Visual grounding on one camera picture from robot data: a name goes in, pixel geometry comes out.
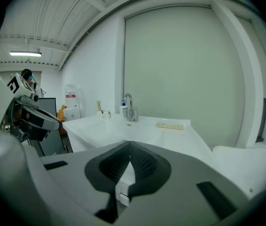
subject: small bottle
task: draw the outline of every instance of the small bottle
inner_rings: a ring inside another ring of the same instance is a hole
[[[128,118],[128,106],[125,103],[119,107],[119,113],[123,115],[125,120]]]

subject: ceiling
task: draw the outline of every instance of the ceiling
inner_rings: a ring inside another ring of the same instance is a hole
[[[128,0],[14,0],[0,30],[0,68],[28,65],[60,69],[81,32],[96,17]],[[11,56],[10,51],[41,52],[41,57]]]

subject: glass cup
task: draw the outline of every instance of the glass cup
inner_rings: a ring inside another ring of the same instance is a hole
[[[104,119],[110,119],[111,118],[110,110],[104,110],[103,117]]]

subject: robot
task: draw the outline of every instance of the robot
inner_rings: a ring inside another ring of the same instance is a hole
[[[44,140],[61,122],[18,74],[8,85],[0,78],[0,124],[11,127],[0,130],[0,196],[30,225],[235,225],[261,202],[196,158],[140,142],[39,157],[21,142]],[[118,215],[128,163],[136,182]]]

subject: fluorescent light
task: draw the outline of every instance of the fluorescent light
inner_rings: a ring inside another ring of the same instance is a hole
[[[21,51],[11,51],[10,55],[12,56],[34,56],[41,57],[41,53],[38,52],[21,52]]]

